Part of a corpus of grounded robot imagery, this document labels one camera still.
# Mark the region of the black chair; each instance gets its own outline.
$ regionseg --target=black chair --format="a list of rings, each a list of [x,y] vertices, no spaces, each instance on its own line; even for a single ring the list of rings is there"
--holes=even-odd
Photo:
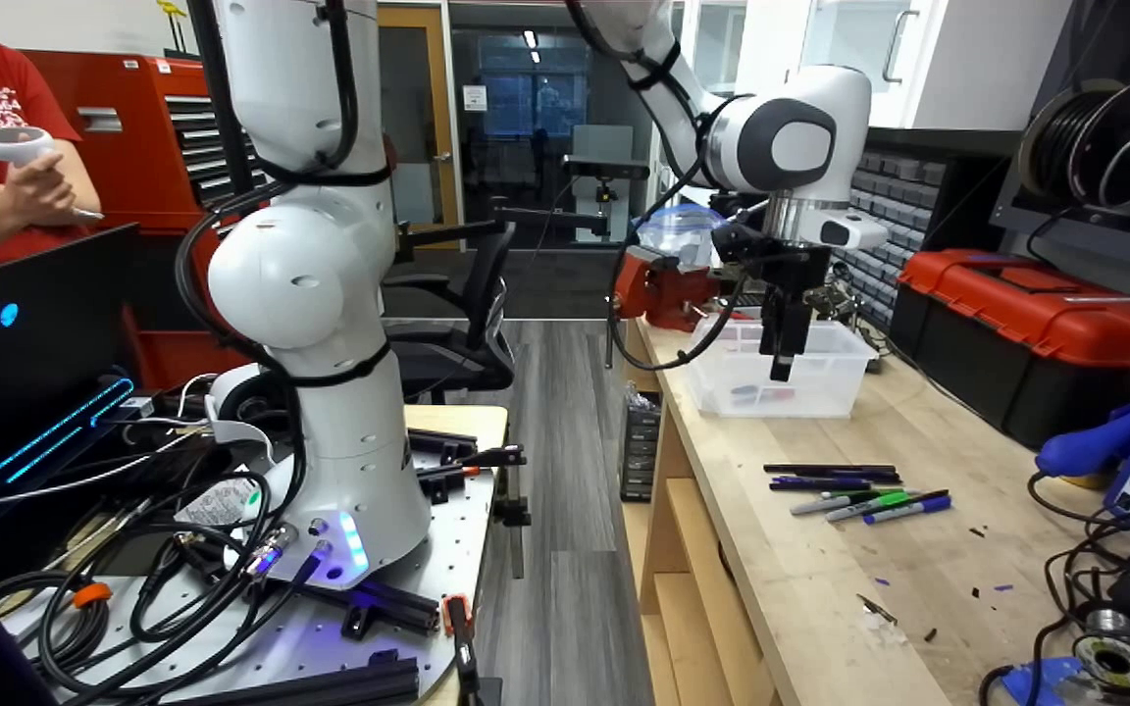
[[[422,290],[464,312],[450,329],[403,329],[388,335],[399,357],[399,382],[409,400],[442,403],[447,391],[490,391],[513,386],[513,362],[501,339],[501,268],[513,248],[513,225],[472,225],[426,234],[403,234],[403,248],[468,243],[472,263],[464,278],[447,276],[394,276],[383,286]]]

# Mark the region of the gray floor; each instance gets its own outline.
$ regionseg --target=gray floor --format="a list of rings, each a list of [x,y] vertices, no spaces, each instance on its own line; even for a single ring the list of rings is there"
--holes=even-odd
[[[477,591],[477,668],[506,706],[643,706],[643,642],[622,567],[617,454],[620,378],[601,322],[511,322],[518,386],[506,397],[527,448],[527,579],[490,540]]]

